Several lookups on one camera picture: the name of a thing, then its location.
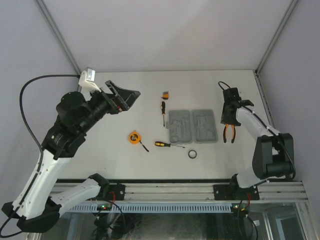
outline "gray foam tray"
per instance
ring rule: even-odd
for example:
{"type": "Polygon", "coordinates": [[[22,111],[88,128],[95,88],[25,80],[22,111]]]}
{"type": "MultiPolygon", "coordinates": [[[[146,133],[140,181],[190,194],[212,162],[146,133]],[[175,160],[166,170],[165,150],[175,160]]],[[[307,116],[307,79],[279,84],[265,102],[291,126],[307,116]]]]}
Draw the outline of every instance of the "gray foam tray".
{"type": "Polygon", "coordinates": [[[194,142],[197,144],[218,141],[214,111],[211,109],[192,110],[194,142]]]}
{"type": "Polygon", "coordinates": [[[169,111],[169,136],[172,144],[192,143],[191,112],[189,110],[169,111]]]}
{"type": "Polygon", "coordinates": [[[169,137],[172,144],[210,144],[218,141],[211,109],[169,111],[169,137]]]}

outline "orange pliers handle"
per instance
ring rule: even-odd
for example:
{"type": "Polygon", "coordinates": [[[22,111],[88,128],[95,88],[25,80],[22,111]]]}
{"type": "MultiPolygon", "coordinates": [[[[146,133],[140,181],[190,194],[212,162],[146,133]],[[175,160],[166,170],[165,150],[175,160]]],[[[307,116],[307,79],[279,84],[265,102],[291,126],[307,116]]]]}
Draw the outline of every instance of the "orange pliers handle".
{"type": "Polygon", "coordinates": [[[235,142],[235,138],[236,138],[236,126],[232,125],[232,124],[226,124],[224,126],[224,130],[223,130],[223,141],[226,143],[227,142],[227,129],[228,127],[231,126],[232,127],[232,139],[231,139],[231,143],[233,144],[235,142]]]}

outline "yellow tape measure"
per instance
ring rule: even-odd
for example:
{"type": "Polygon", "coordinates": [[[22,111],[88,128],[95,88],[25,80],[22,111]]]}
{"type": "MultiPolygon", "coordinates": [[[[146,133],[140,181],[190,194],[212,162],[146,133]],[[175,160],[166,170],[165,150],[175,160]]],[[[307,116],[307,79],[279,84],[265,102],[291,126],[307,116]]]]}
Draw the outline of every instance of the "yellow tape measure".
{"type": "Polygon", "coordinates": [[[147,152],[149,152],[149,150],[146,148],[146,146],[143,145],[143,143],[141,142],[141,139],[142,139],[142,137],[141,137],[141,135],[140,135],[139,133],[137,133],[137,131],[133,131],[133,132],[130,133],[130,135],[129,135],[129,141],[130,141],[130,143],[132,143],[132,144],[141,143],[141,145],[143,146],[143,148],[144,148],[147,152]]]}

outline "white table surface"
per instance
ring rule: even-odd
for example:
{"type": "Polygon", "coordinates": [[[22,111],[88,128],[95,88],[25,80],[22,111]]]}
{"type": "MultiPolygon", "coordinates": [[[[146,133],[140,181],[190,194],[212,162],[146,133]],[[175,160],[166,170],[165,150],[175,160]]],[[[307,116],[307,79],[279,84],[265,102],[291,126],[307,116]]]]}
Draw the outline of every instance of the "white table surface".
{"type": "MultiPolygon", "coordinates": [[[[235,142],[223,142],[220,123],[223,93],[218,81],[237,87],[242,99],[254,103],[257,114],[267,122],[266,112],[251,70],[150,71],[96,73],[95,83],[107,92],[107,80],[121,88],[138,90],[140,97],[127,112],[105,115],[88,133],[60,179],[86,179],[99,173],[107,179],[228,179],[252,163],[256,140],[243,126],[236,127],[235,142]],[[186,148],[156,147],[155,141],[169,143],[169,130],[163,127],[162,92],[169,91],[169,110],[212,109],[218,142],[186,144],[186,148]],[[129,142],[136,130],[150,150],[129,142]],[[190,159],[189,150],[197,157],[190,159]]],[[[82,90],[87,99],[89,94],[82,90]]]]}

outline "screwdriver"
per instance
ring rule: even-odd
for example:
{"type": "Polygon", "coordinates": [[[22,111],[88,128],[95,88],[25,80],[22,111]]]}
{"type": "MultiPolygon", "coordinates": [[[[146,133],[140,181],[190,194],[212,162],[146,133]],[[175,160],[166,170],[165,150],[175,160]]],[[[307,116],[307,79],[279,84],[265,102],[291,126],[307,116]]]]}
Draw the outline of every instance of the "screwdriver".
{"type": "Polygon", "coordinates": [[[164,101],[161,102],[161,111],[162,111],[162,116],[163,116],[163,126],[165,127],[166,103],[164,101]]]}
{"type": "Polygon", "coordinates": [[[162,142],[162,141],[156,141],[155,143],[154,143],[154,145],[156,145],[157,147],[178,147],[178,148],[184,148],[185,149],[185,147],[184,146],[177,146],[177,145],[172,145],[172,144],[170,144],[170,143],[165,143],[165,142],[162,142]]]}

